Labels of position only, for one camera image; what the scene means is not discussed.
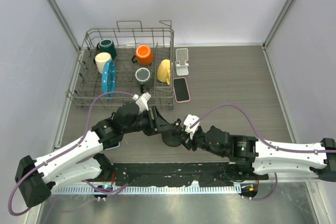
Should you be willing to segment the black round-base phone stand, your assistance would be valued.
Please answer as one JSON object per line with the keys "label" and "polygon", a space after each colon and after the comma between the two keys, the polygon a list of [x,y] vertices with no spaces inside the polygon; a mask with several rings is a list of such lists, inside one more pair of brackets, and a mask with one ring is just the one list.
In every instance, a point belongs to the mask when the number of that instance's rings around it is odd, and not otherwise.
{"label": "black round-base phone stand", "polygon": [[174,123],[170,124],[167,130],[162,133],[161,138],[165,145],[169,147],[178,147],[182,143],[180,141],[181,119],[177,119]]}

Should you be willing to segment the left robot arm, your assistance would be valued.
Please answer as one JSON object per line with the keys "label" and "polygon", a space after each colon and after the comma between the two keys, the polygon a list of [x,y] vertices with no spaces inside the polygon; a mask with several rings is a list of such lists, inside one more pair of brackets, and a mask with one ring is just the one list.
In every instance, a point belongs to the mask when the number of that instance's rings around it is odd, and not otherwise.
{"label": "left robot arm", "polygon": [[23,157],[14,189],[32,208],[47,200],[61,184],[95,178],[105,182],[111,177],[112,166],[101,151],[117,147],[125,134],[143,132],[147,136],[167,137],[180,125],[180,119],[169,123],[155,106],[149,108],[142,99],[124,103],[109,118],[86,127],[79,139],[36,159],[30,155]]}

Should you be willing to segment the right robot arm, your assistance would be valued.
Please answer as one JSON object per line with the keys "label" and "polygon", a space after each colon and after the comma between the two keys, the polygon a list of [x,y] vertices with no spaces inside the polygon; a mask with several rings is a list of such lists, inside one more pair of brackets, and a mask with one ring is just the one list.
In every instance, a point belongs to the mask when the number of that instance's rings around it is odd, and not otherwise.
{"label": "right robot arm", "polygon": [[270,173],[316,174],[320,180],[335,181],[335,141],[324,138],[311,144],[262,141],[260,138],[231,135],[214,126],[207,132],[199,127],[195,133],[181,134],[188,150],[198,148],[239,164],[242,179]]}

